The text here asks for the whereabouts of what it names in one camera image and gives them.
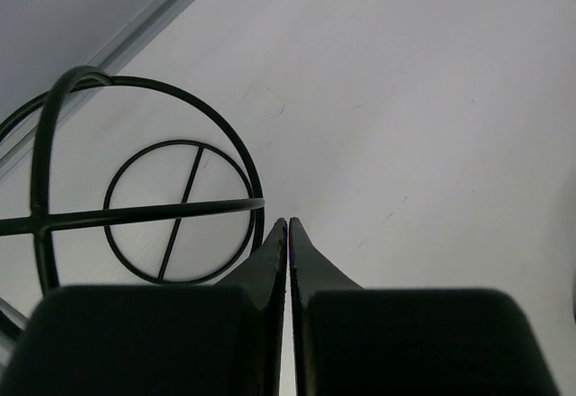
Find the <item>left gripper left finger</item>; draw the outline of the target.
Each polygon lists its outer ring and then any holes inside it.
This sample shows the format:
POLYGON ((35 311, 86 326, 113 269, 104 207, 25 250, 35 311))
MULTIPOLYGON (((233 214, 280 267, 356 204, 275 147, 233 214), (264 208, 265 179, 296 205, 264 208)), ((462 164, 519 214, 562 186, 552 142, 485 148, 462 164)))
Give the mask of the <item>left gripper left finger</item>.
POLYGON ((276 395, 287 224, 213 285, 49 293, 6 367, 4 395, 276 395))

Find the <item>black wire hat stand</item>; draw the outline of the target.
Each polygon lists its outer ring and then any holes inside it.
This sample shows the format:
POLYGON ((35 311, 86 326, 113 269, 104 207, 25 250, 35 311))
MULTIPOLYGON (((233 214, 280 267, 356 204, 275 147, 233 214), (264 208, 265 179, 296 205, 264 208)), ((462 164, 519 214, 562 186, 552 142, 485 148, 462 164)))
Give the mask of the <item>black wire hat stand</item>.
POLYGON ((56 231, 103 229, 110 249, 121 264, 141 280, 157 285, 168 283, 166 278, 167 265, 183 219, 233 212, 248 212, 249 214, 247 231, 238 250, 222 266, 207 275, 191 280, 191 284, 203 284, 224 274, 239 261, 244 251, 254 252, 262 245, 265 227, 265 199, 255 162, 233 127, 215 109, 197 96, 174 85, 154 79, 138 76, 110 76, 97 67, 79 66, 71 68, 58 79, 49 91, 32 98, 3 120, 1 136, 6 138, 10 132, 34 113, 38 113, 40 118, 34 134, 31 156, 30 213, 25 217, 3 219, 1 221, 1 235, 3 237, 32 235, 36 269, 42 293, 48 293, 60 286, 52 237, 56 231), (237 151, 239 159, 233 160, 228 154, 208 143, 187 139, 184 144, 197 149, 197 158, 193 162, 181 202, 111 208, 113 190, 127 169, 126 166, 121 166, 109 183, 102 209, 66 213, 50 212, 50 162, 56 123, 62 107, 71 94, 100 87, 115 86, 151 90, 192 106, 208 117, 223 132, 237 151), (238 200, 189 202, 189 193, 192 191, 201 162, 200 157, 204 151, 219 155, 236 170, 245 186, 246 197, 238 200), (122 254, 113 238, 112 227, 114 225, 166 220, 171 220, 174 224, 160 269, 155 276, 145 274, 134 267, 122 254))

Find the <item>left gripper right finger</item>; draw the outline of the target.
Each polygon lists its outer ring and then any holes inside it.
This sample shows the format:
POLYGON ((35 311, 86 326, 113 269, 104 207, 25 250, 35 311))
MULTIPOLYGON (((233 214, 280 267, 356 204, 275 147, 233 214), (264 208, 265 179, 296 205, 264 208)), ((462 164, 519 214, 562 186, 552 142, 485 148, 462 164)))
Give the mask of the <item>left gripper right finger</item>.
POLYGON ((289 223, 300 395, 555 395, 526 314, 488 288, 365 289, 289 223))

